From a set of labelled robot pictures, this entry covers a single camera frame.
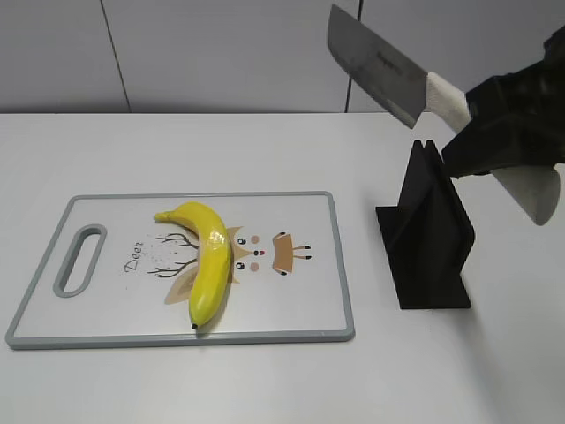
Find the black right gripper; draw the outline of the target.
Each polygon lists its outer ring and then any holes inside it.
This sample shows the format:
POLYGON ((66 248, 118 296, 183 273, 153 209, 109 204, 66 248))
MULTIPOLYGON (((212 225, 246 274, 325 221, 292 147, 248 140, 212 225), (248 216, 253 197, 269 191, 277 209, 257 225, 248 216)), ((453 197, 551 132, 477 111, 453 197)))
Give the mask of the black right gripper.
POLYGON ((441 151, 450 176, 564 162, 564 29, 543 47, 528 73, 493 76, 465 93, 471 122, 441 151))

